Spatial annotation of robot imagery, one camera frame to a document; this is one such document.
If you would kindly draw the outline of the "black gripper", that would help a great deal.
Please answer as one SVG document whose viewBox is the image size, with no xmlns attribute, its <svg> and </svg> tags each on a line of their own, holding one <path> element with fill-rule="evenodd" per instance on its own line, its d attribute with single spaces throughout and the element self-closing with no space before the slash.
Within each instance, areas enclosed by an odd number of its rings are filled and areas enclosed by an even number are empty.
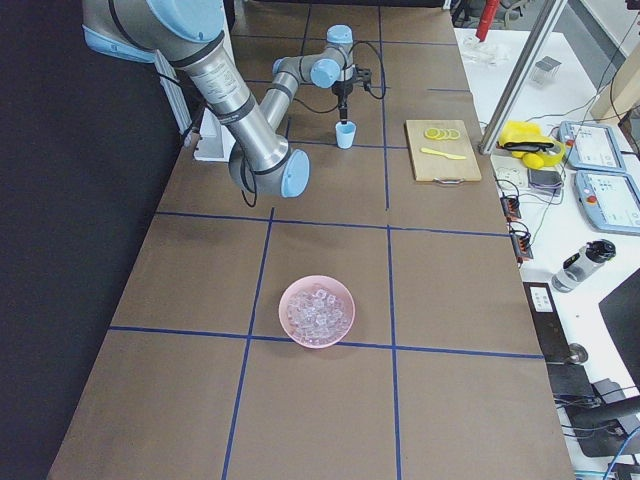
<svg viewBox="0 0 640 480">
<path fill-rule="evenodd" d="M 332 85 L 331 91 L 337 97 L 339 119 L 341 123 L 349 120 L 348 97 L 355 86 L 361 86 L 366 92 L 371 92 L 371 70 L 361 67 L 349 67 L 344 70 L 339 79 Z"/>
</svg>

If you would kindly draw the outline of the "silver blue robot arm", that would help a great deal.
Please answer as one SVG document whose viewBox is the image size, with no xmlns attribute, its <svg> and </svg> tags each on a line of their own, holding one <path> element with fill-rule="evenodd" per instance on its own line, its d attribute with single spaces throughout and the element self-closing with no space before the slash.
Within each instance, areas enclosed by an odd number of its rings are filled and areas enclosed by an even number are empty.
<svg viewBox="0 0 640 480">
<path fill-rule="evenodd" d="M 351 28 L 334 25 L 322 52 L 277 60 L 273 82 L 258 101 L 223 46 L 222 2 L 85 1 L 82 8 L 84 37 L 92 50 L 140 63 L 151 63 L 161 53 L 188 75 L 233 136 L 229 173 L 248 194 L 295 198 L 307 187 L 308 155 L 277 132 L 299 86 L 331 90 L 340 121 L 347 123 L 348 95 L 369 73 L 354 62 Z"/>
</svg>

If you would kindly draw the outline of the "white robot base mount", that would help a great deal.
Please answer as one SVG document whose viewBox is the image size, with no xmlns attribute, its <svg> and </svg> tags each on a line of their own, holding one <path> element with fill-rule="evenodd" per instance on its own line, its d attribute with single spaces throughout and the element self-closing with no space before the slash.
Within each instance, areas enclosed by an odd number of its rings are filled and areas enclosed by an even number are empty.
<svg viewBox="0 0 640 480">
<path fill-rule="evenodd" d="M 215 115 L 206 109 L 199 127 L 199 140 L 194 158 L 204 162 L 228 163 L 236 140 Z"/>
</svg>

